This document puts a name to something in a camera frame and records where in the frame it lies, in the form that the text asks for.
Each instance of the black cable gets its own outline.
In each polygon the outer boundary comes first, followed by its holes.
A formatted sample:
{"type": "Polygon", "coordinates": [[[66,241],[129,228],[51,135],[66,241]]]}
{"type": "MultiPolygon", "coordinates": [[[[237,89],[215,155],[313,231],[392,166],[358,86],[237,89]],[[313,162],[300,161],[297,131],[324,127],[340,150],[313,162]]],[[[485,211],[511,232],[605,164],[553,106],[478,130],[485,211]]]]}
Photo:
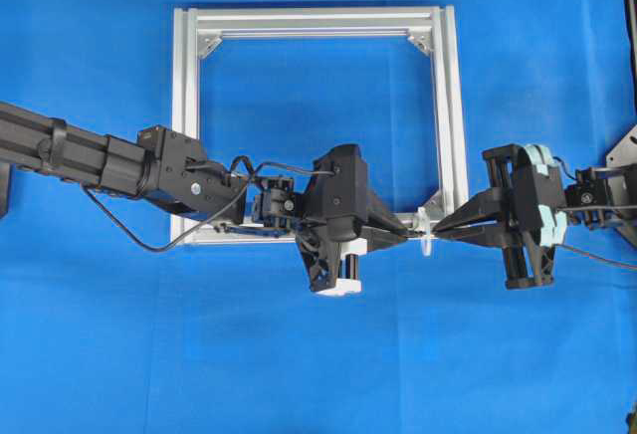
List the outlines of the black cable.
{"type": "Polygon", "coordinates": [[[569,252],[576,253],[578,255],[583,255],[584,257],[588,257],[591,260],[596,260],[598,262],[606,263],[616,268],[625,268],[626,270],[632,270],[637,272],[637,265],[630,265],[628,263],[616,262],[615,260],[608,260],[607,258],[600,257],[599,255],[594,255],[590,252],[586,252],[584,250],[580,250],[579,248],[571,247],[570,245],[557,244],[556,247],[561,247],[569,252]]]}
{"type": "MultiPolygon", "coordinates": [[[[250,160],[246,157],[247,163],[246,161],[244,161],[244,164],[246,165],[246,168],[251,167],[252,168],[252,164],[250,163],[250,160]]],[[[207,219],[205,219],[202,222],[197,223],[196,225],[194,225],[193,227],[191,227],[190,229],[186,230],[185,232],[183,232],[181,235],[179,235],[177,238],[175,238],[174,240],[172,240],[170,243],[162,246],[162,247],[152,247],[150,245],[147,245],[145,243],[143,243],[141,240],[139,240],[139,238],[137,238],[135,236],[134,233],[132,233],[117,217],[115,217],[115,215],[108,210],[95,196],[93,193],[91,193],[91,190],[89,187],[83,185],[82,186],[82,190],[84,190],[84,192],[89,196],[89,198],[96,204],[98,205],[98,207],[104,212],[104,214],[106,215],[106,217],[108,217],[108,219],[114,223],[117,227],[119,227],[127,236],[128,238],[130,238],[130,240],[132,240],[135,244],[137,244],[139,247],[143,248],[144,250],[147,250],[149,252],[152,253],[163,253],[163,252],[167,252],[168,250],[173,249],[175,246],[177,246],[182,240],[184,240],[186,237],[188,237],[189,235],[193,234],[194,232],[196,232],[197,230],[199,230],[201,227],[203,227],[204,225],[208,225],[210,222],[212,222],[215,218],[220,217],[221,215],[223,215],[230,207],[232,207],[235,203],[237,203],[239,201],[239,199],[241,199],[241,197],[244,195],[244,193],[246,193],[246,190],[248,190],[248,186],[250,186],[251,183],[253,183],[256,178],[257,175],[259,174],[259,172],[267,166],[274,166],[274,167],[279,167],[279,168],[285,168],[286,170],[289,171],[295,171],[297,173],[302,173],[303,175],[334,175],[334,172],[331,171],[327,171],[327,170],[316,170],[316,171],[311,171],[311,170],[305,170],[302,168],[298,168],[298,167],[292,167],[290,165],[285,165],[283,163],[278,163],[278,162],[262,162],[256,170],[253,170],[252,173],[248,176],[248,179],[246,180],[246,183],[244,183],[243,187],[241,187],[241,190],[239,190],[239,192],[232,198],[232,200],[230,200],[230,202],[228,202],[226,205],[223,206],[223,208],[221,208],[220,210],[218,210],[217,212],[215,212],[213,215],[211,215],[210,217],[208,217],[207,219]]]]}
{"type": "Polygon", "coordinates": [[[568,172],[568,166],[566,165],[566,162],[563,159],[561,159],[560,157],[555,157],[555,156],[553,157],[553,159],[559,162],[559,164],[561,165],[561,169],[563,170],[564,174],[568,178],[570,178],[571,180],[577,181],[577,179],[568,172]]]}
{"type": "Polygon", "coordinates": [[[263,162],[261,165],[282,168],[284,170],[288,170],[289,172],[298,173],[307,177],[311,177],[313,175],[334,175],[334,172],[332,172],[331,170],[306,170],[304,168],[294,167],[293,165],[287,165],[286,163],[279,162],[263,162]]]}
{"type": "Polygon", "coordinates": [[[586,210],[637,210],[637,205],[583,205],[581,207],[563,207],[560,212],[581,212],[586,210]]]}

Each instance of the blue backdrop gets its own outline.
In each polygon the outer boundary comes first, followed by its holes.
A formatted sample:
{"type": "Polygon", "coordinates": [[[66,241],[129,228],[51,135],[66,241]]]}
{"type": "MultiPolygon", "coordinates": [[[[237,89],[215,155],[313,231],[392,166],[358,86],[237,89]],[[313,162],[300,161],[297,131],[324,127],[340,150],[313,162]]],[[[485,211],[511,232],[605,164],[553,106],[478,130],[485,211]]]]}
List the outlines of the blue backdrop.
{"type": "MultiPolygon", "coordinates": [[[[169,124],[172,10],[453,4],[470,187],[481,150],[603,161],[635,123],[622,0],[0,0],[0,100],[135,138],[169,124]]],[[[359,141],[396,208],[435,185],[428,66],[403,41],[224,43],[204,139],[308,164],[359,141]]],[[[507,292],[499,251],[415,243],[361,260],[364,294],[312,296],[293,245],[140,251],[77,186],[18,173],[0,223],[0,431],[622,432],[637,399],[631,273],[558,253],[507,292]]],[[[110,206],[146,240],[168,217],[110,206]]],[[[614,233],[572,245],[626,261],[614,233]]]]}

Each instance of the screw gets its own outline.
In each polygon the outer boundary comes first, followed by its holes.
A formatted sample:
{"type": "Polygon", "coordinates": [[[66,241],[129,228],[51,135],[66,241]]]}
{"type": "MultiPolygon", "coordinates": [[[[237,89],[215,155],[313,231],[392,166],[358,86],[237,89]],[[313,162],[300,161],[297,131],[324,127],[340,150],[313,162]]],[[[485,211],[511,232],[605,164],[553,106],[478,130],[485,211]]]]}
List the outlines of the screw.
{"type": "Polygon", "coordinates": [[[591,193],[584,192],[581,194],[580,200],[581,200],[581,203],[588,205],[589,203],[592,203],[593,196],[591,193]]]}

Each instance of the aluminum frame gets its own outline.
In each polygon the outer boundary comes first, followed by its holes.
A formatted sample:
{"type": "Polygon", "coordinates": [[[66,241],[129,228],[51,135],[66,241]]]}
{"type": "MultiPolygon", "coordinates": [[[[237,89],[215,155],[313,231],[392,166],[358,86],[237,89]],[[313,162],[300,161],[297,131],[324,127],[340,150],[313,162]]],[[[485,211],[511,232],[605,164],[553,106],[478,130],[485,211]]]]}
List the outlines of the aluminum frame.
{"type": "MultiPolygon", "coordinates": [[[[432,224],[469,198],[453,6],[284,9],[175,9],[172,129],[200,138],[199,65],[224,39],[404,37],[431,60],[439,188],[423,207],[432,224]]],[[[397,214],[412,226],[417,215],[397,214]]],[[[195,222],[171,216],[171,240],[195,222]]],[[[255,226],[249,218],[245,225],[255,226]]],[[[275,243],[278,239],[204,227],[183,243],[275,243]]]]}

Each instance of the white component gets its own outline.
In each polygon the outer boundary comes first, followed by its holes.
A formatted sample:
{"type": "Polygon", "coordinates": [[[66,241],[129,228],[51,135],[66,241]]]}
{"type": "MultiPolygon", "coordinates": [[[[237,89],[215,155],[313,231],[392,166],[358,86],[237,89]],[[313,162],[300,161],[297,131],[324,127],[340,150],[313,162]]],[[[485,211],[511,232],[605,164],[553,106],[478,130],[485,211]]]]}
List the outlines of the white component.
{"type": "Polygon", "coordinates": [[[425,207],[418,207],[418,212],[414,213],[412,230],[422,232],[422,237],[420,237],[420,250],[422,251],[423,257],[430,257],[433,235],[431,233],[431,219],[429,215],[427,215],[425,207]]]}
{"type": "Polygon", "coordinates": [[[557,167],[550,150],[545,145],[529,143],[525,145],[525,152],[529,155],[531,165],[535,167],[537,173],[548,177],[548,168],[557,167]]]}
{"type": "Polygon", "coordinates": [[[340,244],[340,259],[344,260],[347,255],[367,255],[367,240],[356,238],[351,242],[340,244]]]}
{"type": "Polygon", "coordinates": [[[362,292],[362,283],[360,280],[338,278],[336,279],[336,286],[334,288],[317,292],[317,295],[322,295],[324,297],[343,297],[345,295],[352,295],[360,292],[362,292]]]}
{"type": "Polygon", "coordinates": [[[543,227],[539,230],[539,245],[542,247],[552,247],[563,243],[566,236],[567,220],[564,212],[556,213],[546,205],[537,205],[543,227]]]}

